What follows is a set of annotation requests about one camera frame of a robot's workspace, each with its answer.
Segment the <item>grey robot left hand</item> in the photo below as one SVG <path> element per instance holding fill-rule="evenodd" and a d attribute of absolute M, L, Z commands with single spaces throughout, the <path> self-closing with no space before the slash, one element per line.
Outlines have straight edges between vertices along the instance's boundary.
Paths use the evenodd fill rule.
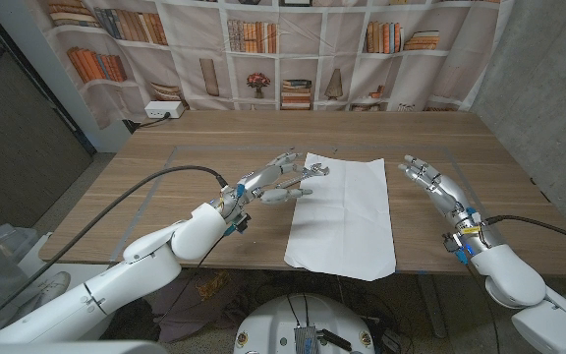
<path fill-rule="evenodd" d="M 244 175 L 234 186 L 223 187 L 220 196 L 210 204 L 227 224 L 240 224 L 251 219 L 245 206 L 254 200 L 275 205 L 311 194 L 310 189 L 292 189 L 292 186 L 311 177 L 324 176 L 329 169 L 322 168 L 320 163 L 310 167 L 297 165 L 295 160 L 299 156 L 295 152 L 278 155 L 264 167 Z"/>

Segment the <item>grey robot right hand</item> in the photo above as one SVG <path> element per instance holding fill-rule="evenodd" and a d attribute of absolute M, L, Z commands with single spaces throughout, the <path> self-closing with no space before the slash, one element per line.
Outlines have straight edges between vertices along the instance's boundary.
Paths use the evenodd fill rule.
<path fill-rule="evenodd" d="M 431 164 L 406 154 L 399 169 L 431 199 L 442 217 L 454 228 L 444 236 L 449 252 L 462 252 L 467 258 L 503 245 L 506 240 L 472 207 L 463 189 Z"/>

